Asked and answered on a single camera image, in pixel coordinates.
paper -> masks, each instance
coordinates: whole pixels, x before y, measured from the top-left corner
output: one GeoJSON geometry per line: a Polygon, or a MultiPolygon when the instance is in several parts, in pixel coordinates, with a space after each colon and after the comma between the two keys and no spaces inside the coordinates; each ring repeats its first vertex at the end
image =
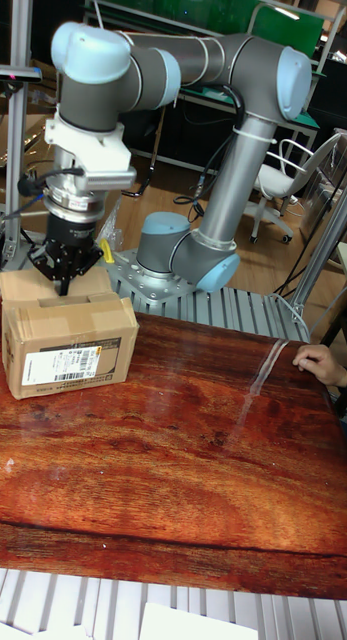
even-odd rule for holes
{"type": "Polygon", "coordinates": [[[0,640],[88,640],[84,627],[66,627],[54,631],[40,631],[30,635],[0,622],[0,640]]]}
{"type": "Polygon", "coordinates": [[[29,640],[30,637],[23,631],[17,631],[0,622],[0,640],[29,640]]]}
{"type": "Polygon", "coordinates": [[[139,640],[258,640],[258,632],[160,604],[145,606],[139,640]]]}
{"type": "Polygon", "coordinates": [[[94,378],[102,347],[27,353],[22,385],[94,378]]]}
{"type": "Polygon", "coordinates": [[[40,631],[40,633],[35,633],[33,636],[29,636],[29,638],[26,636],[25,640],[30,640],[30,638],[36,638],[36,640],[89,640],[82,626],[67,627],[66,629],[60,628],[58,630],[56,628],[53,631],[40,631]]]}

barcode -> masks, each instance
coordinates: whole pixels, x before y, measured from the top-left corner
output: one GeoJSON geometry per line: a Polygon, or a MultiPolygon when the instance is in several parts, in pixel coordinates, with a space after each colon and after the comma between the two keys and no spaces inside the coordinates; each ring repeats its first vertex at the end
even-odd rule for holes
{"type": "Polygon", "coordinates": [[[54,376],[54,382],[61,382],[62,380],[77,380],[77,378],[83,378],[82,373],[62,373],[60,376],[54,376]]]}
{"type": "Polygon", "coordinates": [[[80,371],[84,371],[84,369],[87,367],[88,358],[89,358],[89,351],[86,351],[86,353],[83,354],[79,364],[80,371]]]}

light blue joint cap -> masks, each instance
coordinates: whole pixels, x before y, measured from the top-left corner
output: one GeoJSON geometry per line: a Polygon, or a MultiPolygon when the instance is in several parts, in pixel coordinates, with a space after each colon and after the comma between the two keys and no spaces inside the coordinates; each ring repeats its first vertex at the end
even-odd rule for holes
{"type": "Polygon", "coordinates": [[[51,45],[52,62],[55,68],[63,73],[64,62],[67,55],[69,39],[80,28],[80,24],[77,22],[65,22],[55,32],[51,45]]]}
{"type": "Polygon", "coordinates": [[[278,62],[277,97],[282,116],[299,116],[312,82],[312,67],[304,53],[285,47],[278,62]]]}
{"type": "Polygon", "coordinates": [[[173,233],[185,233],[190,225],[185,216],[171,211],[155,211],[146,217],[142,233],[151,236],[166,236],[173,233]]]}
{"type": "Polygon", "coordinates": [[[83,84],[106,84],[129,69],[130,45],[113,31],[67,22],[52,41],[54,66],[83,84]]]}
{"type": "Polygon", "coordinates": [[[230,280],[232,275],[236,272],[240,263],[240,257],[237,253],[234,253],[228,258],[224,258],[222,262],[216,264],[213,269],[197,282],[197,289],[207,291],[207,293],[213,293],[218,291],[230,280]]]}

green board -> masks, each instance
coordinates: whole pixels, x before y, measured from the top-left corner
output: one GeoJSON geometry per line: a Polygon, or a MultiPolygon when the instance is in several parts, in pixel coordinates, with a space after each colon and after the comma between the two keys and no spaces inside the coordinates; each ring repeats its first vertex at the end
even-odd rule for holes
{"type": "MultiPolygon", "coordinates": [[[[217,33],[244,33],[259,0],[121,0],[115,4],[153,15],[209,29],[217,33]]],[[[315,15],[297,14],[299,20],[262,7],[253,34],[302,51],[312,57],[323,20],[315,15]]]]}

finger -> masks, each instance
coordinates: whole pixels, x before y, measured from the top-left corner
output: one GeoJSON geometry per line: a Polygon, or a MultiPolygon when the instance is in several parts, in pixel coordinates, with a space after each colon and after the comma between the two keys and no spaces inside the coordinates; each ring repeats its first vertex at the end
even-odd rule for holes
{"type": "Polygon", "coordinates": [[[300,347],[295,355],[293,364],[296,366],[297,364],[300,363],[302,358],[303,359],[312,358],[317,362],[320,362],[327,355],[326,347],[323,347],[323,348],[322,347],[323,345],[309,345],[309,344],[305,345],[304,347],[300,347]]]}
{"type": "Polygon", "coordinates": [[[310,371],[315,376],[322,375],[322,367],[320,364],[315,362],[314,360],[308,360],[308,358],[302,358],[299,362],[299,366],[302,367],[305,371],[310,371]]]}

